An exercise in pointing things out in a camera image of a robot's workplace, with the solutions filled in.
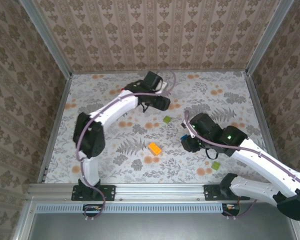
cable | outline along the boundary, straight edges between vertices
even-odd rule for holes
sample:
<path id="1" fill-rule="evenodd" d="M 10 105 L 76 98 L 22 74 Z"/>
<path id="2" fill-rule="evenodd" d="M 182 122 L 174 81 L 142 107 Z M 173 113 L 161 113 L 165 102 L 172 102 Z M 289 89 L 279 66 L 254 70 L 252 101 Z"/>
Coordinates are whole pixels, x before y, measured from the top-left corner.
<path id="1" fill-rule="evenodd" d="M 200 136 L 190 125 L 189 123 L 189 118 L 190 118 L 190 113 L 188 110 L 186 110 L 184 112 L 184 120 L 185 120 L 185 124 L 187 125 L 188 129 L 200 140 L 204 141 L 205 143 L 220 147 L 220 148 L 227 148 L 227 149 L 235 149 L 235 150 L 244 150 L 244 151 L 248 151 L 254 154 L 257 154 L 260 157 L 263 157 L 264 159 L 268 160 L 270 163 L 272 163 L 273 165 L 275 165 L 277 168 L 279 168 L 280 170 L 284 171 L 289 177 L 293 178 L 295 181 L 297 181 L 298 183 L 300 183 L 300 179 L 293 175 L 291 172 L 289 172 L 287 169 L 285 169 L 284 167 L 282 167 L 280 164 L 276 163 L 275 161 L 273 161 L 270 157 L 264 155 L 263 153 L 261 153 L 260 151 L 256 151 L 254 149 L 250 149 L 247 147 L 241 147 L 241 146 L 229 146 L 229 145 L 224 145 L 224 144 L 219 144 L 213 141 L 209 141 L 205 138 L 203 138 L 202 136 Z"/>
<path id="2" fill-rule="evenodd" d="M 75 155 L 76 155 L 76 159 L 80 162 L 80 166 L 81 166 L 81 174 L 82 174 L 82 178 L 83 178 L 83 181 L 85 182 L 85 184 L 96 190 L 101 196 L 102 196 L 102 201 L 103 201 L 103 204 L 102 204 L 102 208 L 101 210 L 96 214 L 96 216 L 94 216 L 94 218 L 97 218 L 100 216 L 100 214 L 102 213 L 102 211 L 105 209 L 105 205 L 106 205 L 106 197 L 105 195 L 96 187 L 94 187 L 93 185 L 91 185 L 87 179 L 86 179 L 86 176 L 85 176 L 85 172 L 84 172 L 84 166 L 83 166 L 83 161 L 86 159 L 85 157 L 83 158 L 80 158 L 79 156 L 79 152 L 80 152 L 80 146 L 81 146 L 81 143 L 82 143 L 82 140 L 84 138 L 84 135 L 86 134 L 86 131 L 88 130 L 89 126 L 91 125 L 91 123 L 93 123 L 93 121 L 95 119 L 97 119 L 99 116 L 101 116 L 106 110 L 108 110 L 109 108 L 111 108 L 113 105 L 115 105 L 116 103 L 118 103 L 119 101 L 122 101 L 123 99 L 126 99 L 128 97 L 132 97 L 132 96 L 167 96 L 169 95 L 170 91 L 175 87 L 176 85 L 176 82 L 177 82 L 177 76 L 176 74 L 171 70 L 171 69 L 167 69 L 168 71 L 170 71 L 173 75 L 173 84 L 171 86 L 171 88 L 167 91 L 163 91 L 162 93 L 147 93 L 147 92 L 136 92 L 136 93 L 129 93 L 127 95 L 124 95 L 122 97 L 119 97 L 117 98 L 115 101 L 111 102 L 109 105 L 106 105 L 104 108 L 102 108 L 100 110 L 100 112 L 98 112 L 93 118 L 91 118 L 87 124 L 84 126 L 84 128 L 82 129 L 82 132 L 79 136 L 79 139 L 78 139 L 78 142 L 77 142 L 77 145 L 76 145 L 76 149 L 75 149 Z M 87 216 L 86 214 L 86 211 L 84 211 L 84 216 L 86 217 L 86 219 L 88 219 L 89 217 Z"/>
<path id="3" fill-rule="evenodd" d="M 251 211 L 251 209 L 255 206 L 256 202 L 257 202 L 257 199 L 254 200 L 254 202 L 251 204 L 251 206 L 248 208 L 247 211 L 245 211 L 244 213 L 239 214 L 237 216 L 234 216 L 230 212 L 225 211 L 225 210 L 223 210 L 223 212 L 226 213 L 226 214 L 228 214 L 229 216 L 233 217 L 233 219 L 241 218 L 241 217 L 244 217 L 245 215 L 247 215 Z"/>

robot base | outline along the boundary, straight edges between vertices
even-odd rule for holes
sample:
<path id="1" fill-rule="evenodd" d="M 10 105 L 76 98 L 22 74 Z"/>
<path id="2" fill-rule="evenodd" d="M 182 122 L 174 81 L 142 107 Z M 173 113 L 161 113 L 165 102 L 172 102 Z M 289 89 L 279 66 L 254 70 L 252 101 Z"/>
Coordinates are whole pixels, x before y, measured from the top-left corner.
<path id="1" fill-rule="evenodd" d="M 115 185 L 100 185 L 100 181 L 94 186 L 101 190 L 105 196 L 106 201 L 114 201 L 116 196 Z M 78 185 L 75 185 L 72 189 L 72 201 L 102 201 L 101 195 L 91 187 L 84 185 L 79 179 Z"/>

blue object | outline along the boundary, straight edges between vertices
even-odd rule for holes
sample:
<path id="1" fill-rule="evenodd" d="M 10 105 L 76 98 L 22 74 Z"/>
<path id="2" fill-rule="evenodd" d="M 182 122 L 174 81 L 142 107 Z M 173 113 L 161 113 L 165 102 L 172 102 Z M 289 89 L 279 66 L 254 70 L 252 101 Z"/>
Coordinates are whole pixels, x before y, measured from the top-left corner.
<path id="1" fill-rule="evenodd" d="M 180 138 L 180 140 L 182 141 L 182 140 L 185 139 L 186 137 L 188 137 L 188 134 L 182 136 L 182 137 Z"/>

gray floor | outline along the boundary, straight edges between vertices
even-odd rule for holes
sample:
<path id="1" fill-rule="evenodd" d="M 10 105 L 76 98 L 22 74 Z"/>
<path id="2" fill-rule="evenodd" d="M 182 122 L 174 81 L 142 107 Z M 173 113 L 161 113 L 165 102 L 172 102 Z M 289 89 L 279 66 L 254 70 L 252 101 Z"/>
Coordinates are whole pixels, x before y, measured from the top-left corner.
<path id="1" fill-rule="evenodd" d="M 221 214 L 36 214 L 30 240 L 295 240 L 291 222 L 276 208 L 257 204 L 239 219 Z"/>

orange block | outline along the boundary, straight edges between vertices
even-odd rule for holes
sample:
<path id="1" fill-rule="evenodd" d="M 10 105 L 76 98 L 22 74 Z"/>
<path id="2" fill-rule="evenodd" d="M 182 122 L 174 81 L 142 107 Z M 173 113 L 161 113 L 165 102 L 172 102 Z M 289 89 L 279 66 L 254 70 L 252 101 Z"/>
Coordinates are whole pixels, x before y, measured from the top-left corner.
<path id="1" fill-rule="evenodd" d="M 154 142 L 150 143 L 148 147 L 150 148 L 152 154 L 155 156 L 161 153 L 160 147 L 158 147 Z"/>

